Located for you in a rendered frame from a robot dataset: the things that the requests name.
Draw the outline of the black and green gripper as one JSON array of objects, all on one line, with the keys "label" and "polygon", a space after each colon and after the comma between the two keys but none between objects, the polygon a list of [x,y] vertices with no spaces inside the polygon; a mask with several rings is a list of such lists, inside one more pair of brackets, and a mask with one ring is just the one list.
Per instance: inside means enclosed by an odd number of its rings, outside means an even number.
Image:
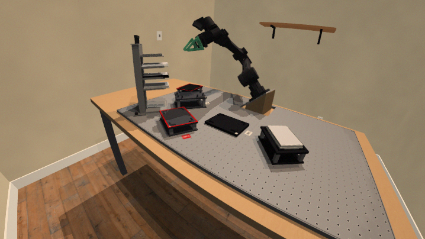
[{"label": "black and green gripper", "polygon": [[[213,41],[214,41],[213,36],[205,40],[203,35],[201,34],[201,35],[196,36],[195,39],[191,38],[190,41],[188,42],[188,44],[183,49],[184,49],[184,51],[204,50],[204,47],[205,48],[208,47],[207,44],[210,44]],[[192,45],[194,45],[194,48],[190,49],[190,47]]]}]

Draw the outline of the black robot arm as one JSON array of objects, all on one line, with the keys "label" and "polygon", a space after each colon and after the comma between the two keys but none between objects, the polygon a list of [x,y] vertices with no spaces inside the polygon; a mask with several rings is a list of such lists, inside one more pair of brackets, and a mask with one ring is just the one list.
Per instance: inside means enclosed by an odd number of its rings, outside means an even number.
[{"label": "black robot arm", "polygon": [[205,30],[203,33],[201,33],[205,40],[213,36],[214,42],[216,44],[219,44],[220,46],[225,47],[234,53],[232,56],[235,60],[239,60],[243,69],[242,73],[238,76],[238,79],[244,87],[249,85],[249,89],[251,91],[250,94],[252,98],[249,99],[250,102],[270,91],[270,89],[265,90],[265,88],[260,85],[257,72],[253,67],[250,67],[252,62],[247,55],[247,50],[244,47],[240,49],[233,42],[231,42],[228,37],[229,33],[225,29],[219,29],[211,17],[201,17],[195,20],[192,26],[196,27],[200,31],[203,29]]}]

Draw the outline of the grey slotted rack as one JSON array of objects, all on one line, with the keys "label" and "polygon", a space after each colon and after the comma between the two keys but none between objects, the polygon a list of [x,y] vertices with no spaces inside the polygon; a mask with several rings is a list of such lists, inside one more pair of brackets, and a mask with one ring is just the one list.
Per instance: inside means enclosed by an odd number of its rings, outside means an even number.
[{"label": "grey slotted rack", "polygon": [[132,46],[133,53],[133,65],[134,65],[134,75],[136,81],[136,90],[137,90],[137,98],[139,103],[140,113],[155,113],[161,110],[167,109],[166,101],[158,101],[158,102],[147,102],[146,91],[151,90],[161,90],[164,88],[150,88],[144,89],[145,80],[151,79],[165,79],[163,77],[148,77],[143,78],[144,69],[152,69],[152,68],[165,68],[163,66],[148,66],[142,67],[143,58],[144,57],[162,57],[164,56],[162,53],[160,54],[143,54],[143,48],[141,44],[134,44]]}]

